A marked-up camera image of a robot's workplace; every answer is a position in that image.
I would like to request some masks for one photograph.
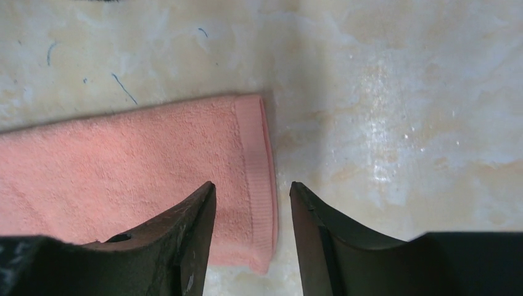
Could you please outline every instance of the white marble surface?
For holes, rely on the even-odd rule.
[[[1,131],[265,94],[278,251],[206,295],[301,295],[294,180],[401,239],[523,230],[522,78],[520,0],[0,0]]]

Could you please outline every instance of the black plastic part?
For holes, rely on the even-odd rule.
[[[429,232],[410,242],[290,189],[303,294],[523,295],[521,232]]]
[[[215,213],[207,182],[105,243],[0,237],[0,295],[202,295]]]

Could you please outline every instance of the towel hem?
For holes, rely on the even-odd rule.
[[[252,271],[265,274],[278,239],[278,212],[274,164],[260,96],[238,97],[236,118],[244,151],[245,175],[252,215]]]

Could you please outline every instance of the floor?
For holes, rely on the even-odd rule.
[[[0,131],[263,93],[279,192],[265,277],[206,295],[301,295],[302,181],[388,235],[523,230],[519,0],[0,1]]]

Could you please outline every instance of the folded towel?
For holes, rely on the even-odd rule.
[[[217,97],[0,136],[0,235],[105,241],[216,184],[211,265],[267,272],[274,169],[259,96]]]

